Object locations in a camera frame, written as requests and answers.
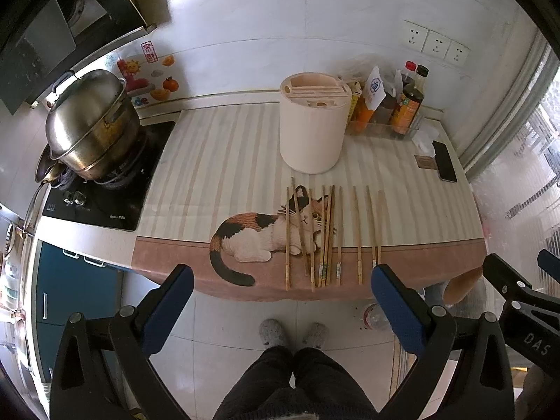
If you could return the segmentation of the orange label sauce bottle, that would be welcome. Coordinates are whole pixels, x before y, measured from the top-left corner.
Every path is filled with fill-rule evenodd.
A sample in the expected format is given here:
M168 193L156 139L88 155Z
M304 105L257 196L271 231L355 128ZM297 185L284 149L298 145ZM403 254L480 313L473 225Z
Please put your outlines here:
M398 135L406 135L408 129L420 109L424 94L414 84L407 84L400 95L400 102L391 115L389 124Z

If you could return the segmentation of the yellow seasoning box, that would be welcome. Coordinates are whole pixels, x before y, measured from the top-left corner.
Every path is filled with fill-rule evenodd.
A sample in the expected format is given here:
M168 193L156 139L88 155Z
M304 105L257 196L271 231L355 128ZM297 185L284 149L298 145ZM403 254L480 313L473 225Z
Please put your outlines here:
M351 91L351 104L348 113L348 120L355 121L361 115L364 106L363 86L359 80L348 82Z

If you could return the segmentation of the grey slipper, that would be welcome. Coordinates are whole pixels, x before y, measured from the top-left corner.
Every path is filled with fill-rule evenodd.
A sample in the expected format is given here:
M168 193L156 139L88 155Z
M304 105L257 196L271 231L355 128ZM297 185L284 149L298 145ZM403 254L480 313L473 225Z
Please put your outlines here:
M328 328L319 322L314 322L308 327L303 337L303 347L322 350L328 339Z
M289 349L288 334L283 325L274 318L262 321L259 325L259 337L266 349L284 347Z

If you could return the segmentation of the black range hood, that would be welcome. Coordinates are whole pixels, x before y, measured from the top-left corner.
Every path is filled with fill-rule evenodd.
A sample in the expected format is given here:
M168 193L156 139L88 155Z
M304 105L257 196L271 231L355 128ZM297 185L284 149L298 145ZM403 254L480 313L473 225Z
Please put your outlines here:
M153 29L137 0L1 0L1 102L14 114Z

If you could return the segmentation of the fruit cartoon wall sticker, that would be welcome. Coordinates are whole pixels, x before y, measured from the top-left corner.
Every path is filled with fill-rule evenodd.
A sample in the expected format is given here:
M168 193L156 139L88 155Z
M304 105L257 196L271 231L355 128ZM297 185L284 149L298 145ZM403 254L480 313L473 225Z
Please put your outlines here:
M160 54L152 40L127 44L119 51L116 68L134 107L163 103L180 91L175 55Z

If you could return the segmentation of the black gas stove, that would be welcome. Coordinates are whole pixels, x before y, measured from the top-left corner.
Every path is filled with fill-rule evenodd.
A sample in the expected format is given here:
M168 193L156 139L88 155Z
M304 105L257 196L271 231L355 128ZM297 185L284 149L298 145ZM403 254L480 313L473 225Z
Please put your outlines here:
M142 126L131 146L130 158L99 181L75 177L67 186L52 189L44 205L44 216L135 230L156 166L174 127L173 121Z

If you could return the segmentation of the beige round utensil holder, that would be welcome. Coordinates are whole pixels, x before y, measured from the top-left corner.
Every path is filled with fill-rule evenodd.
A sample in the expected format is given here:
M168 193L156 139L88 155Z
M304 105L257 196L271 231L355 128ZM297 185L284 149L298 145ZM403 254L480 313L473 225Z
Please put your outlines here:
M279 92L283 160L307 175L333 168L348 124L352 98L348 85L328 74L305 72L285 78Z

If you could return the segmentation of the white crumpled tissue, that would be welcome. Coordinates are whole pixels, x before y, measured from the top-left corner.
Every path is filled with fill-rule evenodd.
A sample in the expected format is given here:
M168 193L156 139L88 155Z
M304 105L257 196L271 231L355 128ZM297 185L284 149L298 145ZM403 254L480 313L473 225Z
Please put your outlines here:
M439 131L431 125L421 126L412 141L416 147L417 154L433 158L435 156L435 148L433 142L439 137Z

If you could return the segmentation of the striped cat table mat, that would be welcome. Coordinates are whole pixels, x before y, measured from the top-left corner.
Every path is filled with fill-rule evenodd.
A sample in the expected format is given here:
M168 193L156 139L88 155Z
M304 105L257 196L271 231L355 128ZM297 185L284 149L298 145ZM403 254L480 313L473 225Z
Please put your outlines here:
M235 301L357 300L369 294L372 253L365 202L369 185L377 249L410 287L449 282L467 292L486 256L475 201L464 178L442 181L417 166L409 141L349 136L336 166L321 175L293 171L279 152L279 108L241 104L185 111L160 158L138 227L131 266L154 282L179 264L205 294ZM315 292L306 276L292 176L309 260L313 192ZM320 287L322 186L335 186L330 284ZM285 289L286 189L290 186L290 289ZM342 283L336 285L338 190L343 188ZM361 221L358 284L352 187Z

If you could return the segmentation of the person legs black trousers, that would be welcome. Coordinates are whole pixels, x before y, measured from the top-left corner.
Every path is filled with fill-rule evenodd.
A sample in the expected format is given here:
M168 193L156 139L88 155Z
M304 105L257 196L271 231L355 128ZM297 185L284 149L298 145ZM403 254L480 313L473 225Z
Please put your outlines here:
M374 419L373 404L324 352L268 348L219 405L215 419Z

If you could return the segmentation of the clear condiment tray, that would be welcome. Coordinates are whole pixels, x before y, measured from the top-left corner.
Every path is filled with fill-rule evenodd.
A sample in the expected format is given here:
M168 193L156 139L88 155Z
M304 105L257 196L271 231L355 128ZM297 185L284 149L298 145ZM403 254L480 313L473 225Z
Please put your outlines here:
M411 125L405 130L403 134L398 133L395 128L388 123L379 123L375 119L371 119L367 123L357 122L351 119L345 129L346 135L357 135L358 137L378 138L378 139L396 139L396 140L410 140L417 134L421 124L424 121L424 116L418 114L413 119Z

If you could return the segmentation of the brown small card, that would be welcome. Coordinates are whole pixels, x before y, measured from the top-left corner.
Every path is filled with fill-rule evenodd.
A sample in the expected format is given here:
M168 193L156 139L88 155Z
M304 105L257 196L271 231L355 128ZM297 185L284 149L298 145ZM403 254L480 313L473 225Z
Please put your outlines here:
M424 170L436 170L436 159L425 155L415 155L417 166Z

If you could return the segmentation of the left grey slipper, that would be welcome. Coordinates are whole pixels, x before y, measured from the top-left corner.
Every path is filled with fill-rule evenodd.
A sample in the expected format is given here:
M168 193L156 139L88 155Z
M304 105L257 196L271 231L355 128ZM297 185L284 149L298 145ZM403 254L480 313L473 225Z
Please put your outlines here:
M283 325L274 318L262 321L259 325L259 337L266 349L284 347L289 349L288 334Z

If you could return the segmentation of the right grey slipper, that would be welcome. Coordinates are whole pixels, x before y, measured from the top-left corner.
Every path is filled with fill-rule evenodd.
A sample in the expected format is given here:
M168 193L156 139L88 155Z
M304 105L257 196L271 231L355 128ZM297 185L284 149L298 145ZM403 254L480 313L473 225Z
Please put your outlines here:
M328 339L328 328L319 322L314 322L308 327L303 337L303 347L322 350Z

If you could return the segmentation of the stainless steel stock pot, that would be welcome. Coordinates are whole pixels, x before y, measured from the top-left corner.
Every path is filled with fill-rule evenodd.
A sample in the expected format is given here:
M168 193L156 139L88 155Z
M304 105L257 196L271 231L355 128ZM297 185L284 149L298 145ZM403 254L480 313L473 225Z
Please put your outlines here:
M125 80L96 69L58 96L45 122L50 157L89 181L122 162L140 132Z

